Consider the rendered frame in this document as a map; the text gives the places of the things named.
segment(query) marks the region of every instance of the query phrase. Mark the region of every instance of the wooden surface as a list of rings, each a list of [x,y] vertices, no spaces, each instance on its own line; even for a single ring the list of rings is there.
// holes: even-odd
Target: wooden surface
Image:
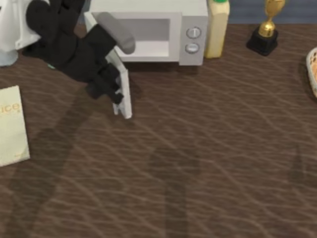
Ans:
[[[0,168],[1,238],[316,238],[317,104],[304,57],[316,25],[246,49],[230,25],[202,67],[128,64],[134,117],[21,57],[31,160]]]

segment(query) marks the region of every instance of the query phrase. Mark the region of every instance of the black trophy base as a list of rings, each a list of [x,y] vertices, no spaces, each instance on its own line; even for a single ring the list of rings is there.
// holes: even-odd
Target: black trophy base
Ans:
[[[259,28],[254,30],[251,39],[247,42],[247,47],[262,56],[268,56],[277,47],[278,32],[274,30],[271,37],[263,37],[259,34]]]

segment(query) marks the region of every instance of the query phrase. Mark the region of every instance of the trophy cup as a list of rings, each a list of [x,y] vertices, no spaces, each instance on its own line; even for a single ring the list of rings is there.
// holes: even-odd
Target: trophy cup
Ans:
[[[277,46],[278,32],[275,30],[275,24],[272,19],[279,14],[285,6],[286,0],[265,0],[265,14],[267,15],[264,21],[253,32],[251,39],[247,42],[247,47],[259,53],[262,56],[268,56]]]

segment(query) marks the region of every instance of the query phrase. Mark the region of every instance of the microwave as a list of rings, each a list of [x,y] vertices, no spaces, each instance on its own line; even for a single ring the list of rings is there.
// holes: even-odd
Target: microwave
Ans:
[[[84,13],[87,31],[93,14],[108,12],[135,38],[134,53],[118,47],[123,62],[179,62],[202,65],[209,23],[206,0],[91,0]]]

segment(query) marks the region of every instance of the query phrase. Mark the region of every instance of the cream-colored paper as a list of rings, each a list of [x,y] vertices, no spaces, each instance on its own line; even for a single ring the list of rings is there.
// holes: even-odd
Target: cream-colored paper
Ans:
[[[29,158],[19,86],[0,89],[0,166]]]

